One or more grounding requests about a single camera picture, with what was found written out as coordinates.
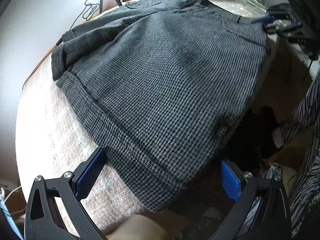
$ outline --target person's clothing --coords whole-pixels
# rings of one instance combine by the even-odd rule
[[[140,0],[52,53],[57,86],[146,208],[183,192],[247,109],[270,53],[251,22],[204,0]]]

